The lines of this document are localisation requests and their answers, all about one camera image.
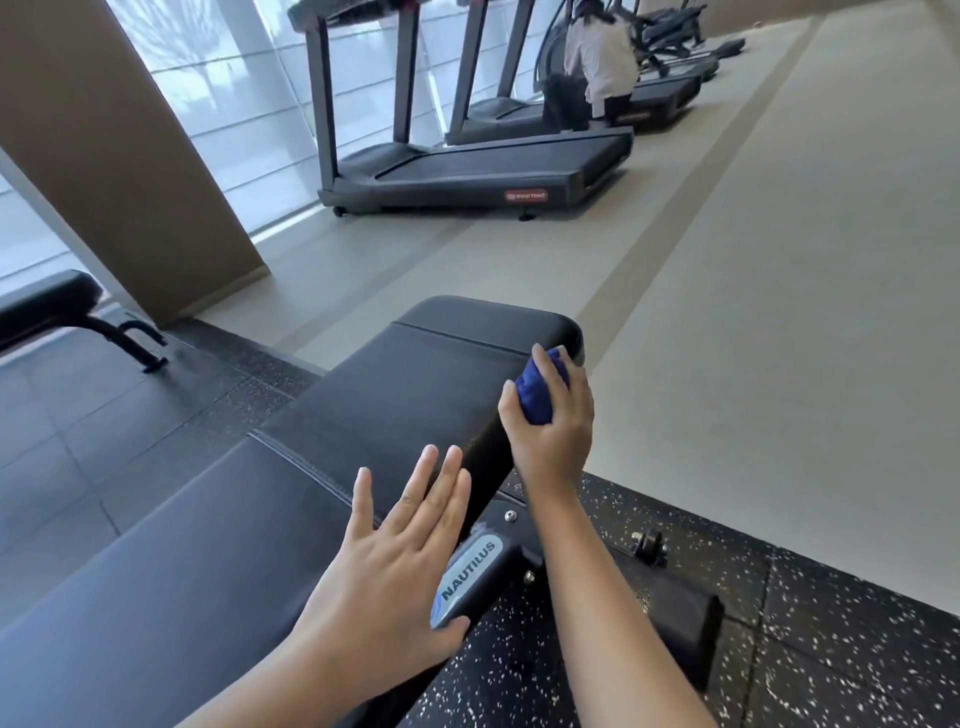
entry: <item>treadmill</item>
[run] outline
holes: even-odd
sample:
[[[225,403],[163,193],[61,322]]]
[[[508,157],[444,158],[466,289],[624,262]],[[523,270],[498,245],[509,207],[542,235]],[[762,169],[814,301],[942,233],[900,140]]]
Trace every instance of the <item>treadmill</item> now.
[[[556,133],[543,122],[542,101],[518,101],[511,96],[514,90],[520,54],[526,39],[530,18],[536,0],[519,0],[516,4],[514,25],[507,43],[506,60],[500,74],[496,96],[474,104],[469,103],[473,76],[480,55],[480,41],[487,18],[487,2],[471,3],[467,15],[467,34],[464,52],[460,58],[460,74],[454,96],[449,131],[444,136],[447,144],[470,144],[493,139],[518,139],[524,136]],[[553,23],[544,36],[535,68],[538,81],[536,91],[550,73],[564,72],[566,30],[573,15],[572,0],[564,0],[557,8]],[[648,129],[670,125],[698,93],[706,68],[694,68],[682,75],[671,75],[642,81],[634,88],[629,111],[630,124]]]
[[[394,140],[337,159],[328,27],[399,13]],[[321,202],[335,215],[431,207],[575,206],[633,150],[630,129],[421,147],[410,143],[420,5],[406,0],[300,0],[288,12],[306,34],[320,159]]]

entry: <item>beige floor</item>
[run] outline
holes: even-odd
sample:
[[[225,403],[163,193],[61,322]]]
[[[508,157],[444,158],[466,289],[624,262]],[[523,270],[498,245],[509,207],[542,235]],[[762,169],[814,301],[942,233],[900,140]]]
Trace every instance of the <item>beige floor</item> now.
[[[960,614],[960,66],[934,17],[752,31],[578,217],[321,213],[203,318],[330,368],[440,293],[568,314],[589,470]]]

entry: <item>forearm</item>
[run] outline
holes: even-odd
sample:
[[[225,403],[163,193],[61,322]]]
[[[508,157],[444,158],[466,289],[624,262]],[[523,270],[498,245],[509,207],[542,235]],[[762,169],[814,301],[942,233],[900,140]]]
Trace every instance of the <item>forearm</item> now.
[[[575,497],[532,510],[583,725],[714,725]]]
[[[334,660],[287,640],[178,728],[325,728],[344,715]]]

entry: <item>wall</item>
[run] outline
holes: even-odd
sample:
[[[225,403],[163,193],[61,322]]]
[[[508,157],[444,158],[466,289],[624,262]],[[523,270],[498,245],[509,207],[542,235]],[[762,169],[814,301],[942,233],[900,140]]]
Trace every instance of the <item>wall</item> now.
[[[875,0],[691,0],[691,4],[705,2],[707,9],[701,20],[704,35],[724,36],[744,30],[755,23],[770,23],[793,17],[818,15]],[[625,5],[631,7],[630,0]],[[679,5],[676,0],[644,0],[644,12]]]
[[[0,147],[166,323],[266,272],[104,0],[0,6]]]

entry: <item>treadmill belt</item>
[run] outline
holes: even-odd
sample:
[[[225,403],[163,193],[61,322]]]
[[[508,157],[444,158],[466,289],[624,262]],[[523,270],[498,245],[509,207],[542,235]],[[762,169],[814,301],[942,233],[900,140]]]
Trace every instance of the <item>treadmill belt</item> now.
[[[520,119],[542,119],[543,104],[531,104],[528,107],[520,107],[513,111],[497,116],[497,121],[518,121]]]
[[[534,144],[514,144],[488,149],[451,148],[436,154],[416,157],[382,175],[385,182],[437,180],[445,177],[512,175],[524,172],[574,173],[584,171],[590,179],[590,167],[599,159],[612,161],[622,150],[616,136],[564,136]]]

